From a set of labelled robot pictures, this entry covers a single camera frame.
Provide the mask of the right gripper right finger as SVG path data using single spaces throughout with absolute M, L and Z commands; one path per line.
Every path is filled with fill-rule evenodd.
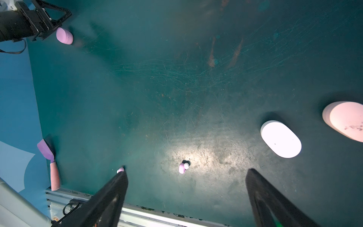
M 246 188 L 257 227 L 275 227 L 277 218 L 284 227 L 318 227 L 256 169 L 246 175 Z

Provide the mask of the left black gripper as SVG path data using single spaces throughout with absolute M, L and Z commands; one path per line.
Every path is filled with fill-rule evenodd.
M 17 1 L 18 11 L 30 23 L 30 28 L 34 33 L 33 41 L 38 37 L 46 39 L 72 16 L 69 9 L 45 1 L 34 0 L 32 4 L 35 8 L 29 9 L 23 1 Z

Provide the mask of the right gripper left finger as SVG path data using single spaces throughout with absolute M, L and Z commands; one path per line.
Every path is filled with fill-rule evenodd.
M 117 173 L 89 201 L 70 211 L 53 227 L 99 227 L 118 226 L 128 188 L 126 171 Z

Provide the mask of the purple earbud charging case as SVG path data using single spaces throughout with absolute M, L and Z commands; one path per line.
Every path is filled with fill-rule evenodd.
M 59 42 L 68 45 L 71 45 L 74 40 L 73 34 L 70 31 L 61 27 L 57 28 L 56 30 L 56 38 Z

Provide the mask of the white earbud charging case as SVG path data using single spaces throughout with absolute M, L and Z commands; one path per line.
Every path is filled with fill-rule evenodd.
M 302 143 L 297 135 L 282 122 L 266 121 L 261 126 L 261 137 L 278 156 L 290 159 L 300 154 Z

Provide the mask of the pink earbud charging case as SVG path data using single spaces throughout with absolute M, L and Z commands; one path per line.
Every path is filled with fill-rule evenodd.
M 363 142 L 363 105 L 350 101 L 333 102 L 323 112 L 324 122 L 346 137 Z

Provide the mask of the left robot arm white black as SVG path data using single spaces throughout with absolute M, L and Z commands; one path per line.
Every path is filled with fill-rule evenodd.
M 45 1 L 32 1 L 29 9 L 24 1 L 1 1 L 1 42 L 18 42 L 23 38 L 46 39 L 71 15 L 67 8 Z

